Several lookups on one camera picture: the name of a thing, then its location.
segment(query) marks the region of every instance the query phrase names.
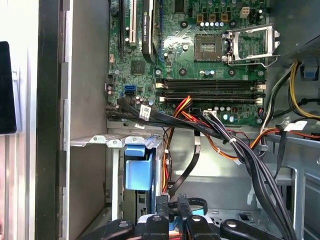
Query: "blue drive bracket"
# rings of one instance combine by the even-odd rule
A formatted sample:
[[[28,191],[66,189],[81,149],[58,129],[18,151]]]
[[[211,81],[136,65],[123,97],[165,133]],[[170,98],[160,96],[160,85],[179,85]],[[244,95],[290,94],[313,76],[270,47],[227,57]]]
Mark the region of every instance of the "blue drive bracket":
[[[125,189],[149,191],[153,183],[154,153],[146,154],[147,159],[141,159],[146,154],[144,145],[127,145],[124,156]]]

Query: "sata port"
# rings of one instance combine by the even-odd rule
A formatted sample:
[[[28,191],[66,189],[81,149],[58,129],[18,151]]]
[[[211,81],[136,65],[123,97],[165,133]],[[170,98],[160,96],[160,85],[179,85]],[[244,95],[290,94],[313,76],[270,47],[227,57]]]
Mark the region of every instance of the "sata port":
[[[135,91],[125,91],[124,94],[126,96],[134,96],[134,95],[136,95],[136,92]]]
[[[135,90],[136,90],[136,86],[135,85],[124,86],[124,91],[135,91]]]

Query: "chip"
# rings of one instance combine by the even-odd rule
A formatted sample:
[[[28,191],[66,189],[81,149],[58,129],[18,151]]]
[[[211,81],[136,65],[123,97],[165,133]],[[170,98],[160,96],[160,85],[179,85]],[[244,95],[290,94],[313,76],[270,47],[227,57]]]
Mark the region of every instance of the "chip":
[[[195,35],[194,60],[219,62],[222,56],[222,38],[219,35]]]
[[[131,74],[142,75],[145,74],[146,63],[144,61],[133,60],[131,62]]]

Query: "ram slot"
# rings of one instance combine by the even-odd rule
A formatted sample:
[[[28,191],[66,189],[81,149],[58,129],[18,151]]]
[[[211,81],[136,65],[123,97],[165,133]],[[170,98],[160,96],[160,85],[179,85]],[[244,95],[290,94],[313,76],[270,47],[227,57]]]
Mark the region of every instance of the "ram slot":
[[[119,0],[119,32],[118,50],[122,57],[125,53],[125,23],[126,23],[126,0]]]
[[[255,83],[242,80],[193,80],[193,79],[166,79],[158,88],[173,91],[199,90],[225,90],[225,91],[250,91],[255,89]]]
[[[129,43],[137,45],[137,0],[130,0],[130,33]]]
[[[164,92],[159,97],[160,102],[180,102],[190,96],[193,101],[202,103],[237,103],[237,104],[256,104],[260,101],[258,94],[245,93],[198,93],[198,92]]]

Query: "cable tie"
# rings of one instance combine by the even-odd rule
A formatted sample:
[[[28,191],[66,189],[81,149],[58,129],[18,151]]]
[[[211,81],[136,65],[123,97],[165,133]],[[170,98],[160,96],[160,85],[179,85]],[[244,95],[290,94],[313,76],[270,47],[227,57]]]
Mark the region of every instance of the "cable tie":
[[[231,144],[231,143],[233,143],[233,142],[236,142],[237,141],[237,139],[235,139],[235,138],[231,138],[230,139],[230,141],[228,142],[229,144]]]

